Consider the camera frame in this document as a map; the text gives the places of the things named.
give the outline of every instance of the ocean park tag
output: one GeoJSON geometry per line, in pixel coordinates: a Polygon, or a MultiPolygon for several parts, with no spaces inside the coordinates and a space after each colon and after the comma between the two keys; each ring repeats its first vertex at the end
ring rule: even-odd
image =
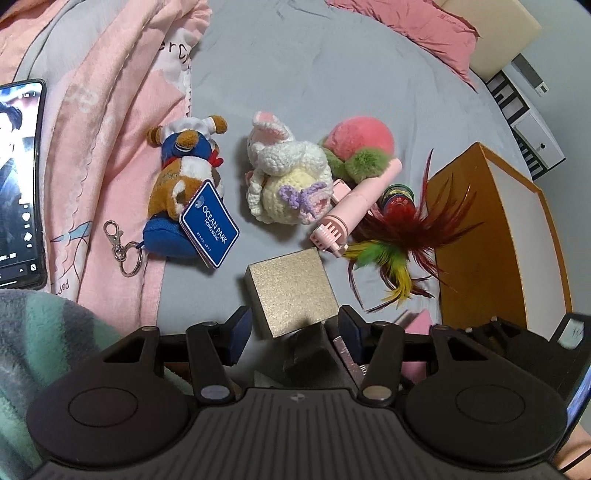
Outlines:
{"type": "Polygon", "coordinates": [[[210,180],[203,182],[178,221],[205,262],[215,268],[240,235],[210,180]]]}

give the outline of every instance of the phone screen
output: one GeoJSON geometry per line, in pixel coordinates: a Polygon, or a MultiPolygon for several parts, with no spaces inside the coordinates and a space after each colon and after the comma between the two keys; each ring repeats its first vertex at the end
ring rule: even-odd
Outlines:
{"type": "Polygon", "coordinates": [[[37,188],[44,97],[41,80],[0,87],[0,288],[47,278],[37,188]]]}

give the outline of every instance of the purple crochet bow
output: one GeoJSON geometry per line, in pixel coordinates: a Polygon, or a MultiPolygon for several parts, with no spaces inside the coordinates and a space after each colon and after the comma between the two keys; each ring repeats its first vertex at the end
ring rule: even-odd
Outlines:
{"type": "Polygon", "coordinates": [[[323,181],[317,181],[310,187],[301,189],[299,192],[291,185],[283,185],[283,187],[279,189],[279,197],[281,197],[282,200],[285,200],[290,208],[309,213],[312,217],[316,218],[314,205],[310,200],[310,195],[325,188],[326,183],[323,181]]]}

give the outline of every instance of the key ring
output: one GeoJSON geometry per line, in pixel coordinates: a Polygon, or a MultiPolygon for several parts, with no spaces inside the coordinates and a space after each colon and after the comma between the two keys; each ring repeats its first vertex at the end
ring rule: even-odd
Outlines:
{"type": "Polygon", "coordinates": [[[115,256],[117,262],[119,262],[119,270],[121,270],[123,276],[133,277],[134,275],[137,275],[144,260],[144,253],[141,248],[142,245],[138,242],[128,242],[126,245],[121,245],[121,237],[123,236],[123,230],[119,230],[119,225],[117,225],[117,223],[113,220],[107,220],[105,222],[105,224],[103,225],[103,231],[109,239],[109,242],[111,242],[111,245],[113,245],[113,255],[115,256]],[[110,226],[115,227],[115,233],[109,232],[110,226]],[[131,272],[126,272],[123,263],[127,259],[128,250],[130,250],[131,248],[135,248],[138,251],[138,261],[136,262],[135,267],[131,272]]]}

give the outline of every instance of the gray bedsheet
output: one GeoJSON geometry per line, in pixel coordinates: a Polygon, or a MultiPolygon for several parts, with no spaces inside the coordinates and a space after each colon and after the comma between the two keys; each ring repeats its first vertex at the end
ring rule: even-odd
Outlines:
{"type": "MultiPolygon", "coordinates": [[[[431,174],[480,141],[529,176],[507,122],[484,84],[478,93],[446,65],[377,21],[326,6],[323,0],[210,0],[211,26],[193,60],[194,116],[223,115],[228,132],[217,137],[225,163],[225,205],[241,235],[217,271],[200,261],[169,261],[162,287],[158,325],[167,333],[203,320],[225,320],[248,304],[242,277],[248,264],[310,247],[310,229],[263,225],[250,216],[244,173],[249,170],[245,137],[255,111],[275,113],[298,140],[318,141],[339,121],[371,115],[384,121],[395,138],[404,171],[397,182],[415,192],[429,151],[431,174]]],[[[323,254],[340,304],[356,307],[347,262],[323,254]]],[[[375,271],[357,272],[367,306],[384,296],[375,271]]],[[[428,282],[436,296],[437,281],[428,282]]],[[[429,308],[436,300],[414,298],[367,316],[393,320],[404,310],[429,308]]],[[[254,332],[234,373],[248,378],[254,368],[278,375],[281,342],[254,332]]]]}

